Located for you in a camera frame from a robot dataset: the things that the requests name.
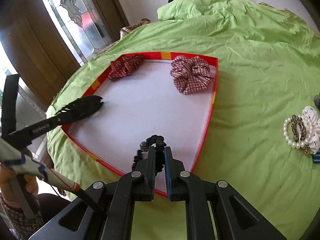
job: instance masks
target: red patterned scrunchie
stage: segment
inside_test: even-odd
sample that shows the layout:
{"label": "red patterned scrunchie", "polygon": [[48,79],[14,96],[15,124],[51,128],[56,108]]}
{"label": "red patterned scrunchie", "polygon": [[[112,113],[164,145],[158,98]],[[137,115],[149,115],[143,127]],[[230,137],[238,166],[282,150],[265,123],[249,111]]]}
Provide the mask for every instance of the red patterned scrunchie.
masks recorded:
{"label": "red patterned scrunchie", "polygon": [[171,65],[170,75],[173,77],[173,83],[184,95],[202,91],[215,80],[210,74],[209,64],[199,56],[192,59],[177,56]]}
{"label": "red patterned scrunchie", "polygon": [[140,54],[133,56],[121,56],[115,61],[111,61],[111,71],[109,73],[109,80],[116,81],[120,78],[130,76],[139,65],[143,62],[144,57]]}

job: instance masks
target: pearl bracelet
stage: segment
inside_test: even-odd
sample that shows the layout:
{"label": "pearl bracelet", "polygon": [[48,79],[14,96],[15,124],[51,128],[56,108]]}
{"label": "pearl bracelet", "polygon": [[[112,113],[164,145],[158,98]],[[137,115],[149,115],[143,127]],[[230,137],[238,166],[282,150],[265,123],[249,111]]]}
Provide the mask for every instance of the pearl bracelet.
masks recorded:
{"label": "pearl bracelet", "polygon": [[293,121],[292,116],[287,118],[284,121],[283,128],[282,128],[283,136],[284,136],[285,140],[287,141],[288,145],[290,145],[292,148],[297,148],[297,149],[299,149],[300,147],[303,148],[304,146],[308,145],[309,144],[309,140],[311,139],[311,136],[312,136],[312,133],[313,133],[313,126],[311,125],[310,118],[308,118],[307,116],[305,116],[305,117],[298,116],[298,118],[302,118],[302,119],[306,120],[307,121],[307,127],[309,128],[309,134],[308,134],[308,136],[306,136],[306,138],[303,141],[295,142],[294,140],[292,140],[288,136],[288,124]]}

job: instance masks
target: stained glass window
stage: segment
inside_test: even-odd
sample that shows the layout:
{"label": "stained glass window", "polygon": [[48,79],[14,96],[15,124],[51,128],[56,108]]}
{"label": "stained glass window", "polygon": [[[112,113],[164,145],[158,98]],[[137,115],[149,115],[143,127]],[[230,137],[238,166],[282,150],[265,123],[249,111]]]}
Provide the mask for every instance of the stained glass window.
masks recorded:
{"label": "stained glass window", "polygon": [[80,65],[112,40],[92,0],[43,0],[52,21]]}

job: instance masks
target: green bed sheet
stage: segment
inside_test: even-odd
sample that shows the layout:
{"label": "green bed sheet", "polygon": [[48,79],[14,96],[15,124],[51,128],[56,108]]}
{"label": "green bed sheet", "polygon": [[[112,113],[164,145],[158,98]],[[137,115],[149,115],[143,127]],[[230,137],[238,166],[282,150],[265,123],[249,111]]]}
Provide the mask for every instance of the green bed sheet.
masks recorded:
{"label": "green bed sheet", "polygon": [[[207,181],[227,180],[287,239],[299,239],[320,206],[320,164],[287,145],[282,125],[312,106],[320,91],[320,35],[290,11],[249,0],[175,0],[159,8],[158,17],[160,22],[139,27],[81,67],[47,116],[81,97],[123,53],[217,57],[218,90],[195,173]],[[48,150],[56,169],[83,188],[118,180],[60,128],[48,133]],[[184,203],[159,195],[137,203],[132,239],[186,239]]]}

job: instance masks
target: person's leg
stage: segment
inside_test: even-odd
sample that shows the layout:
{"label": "person's leg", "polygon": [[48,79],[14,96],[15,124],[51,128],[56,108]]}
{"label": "person's leg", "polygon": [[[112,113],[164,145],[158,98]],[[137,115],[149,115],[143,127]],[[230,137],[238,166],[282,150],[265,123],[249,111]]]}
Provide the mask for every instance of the person's leg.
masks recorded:
{"label": "person's leg", "polygon": [[2,217],[0,216],[0,239],[5,240],[17,240],[9,228],[7,227],[6,223],[3,221]]}
{"label": "person's leg", "polygon": [[38,195],[38,200],[44,223],[49,222],[62,209],[70,204],[70,201],[48,193]]}

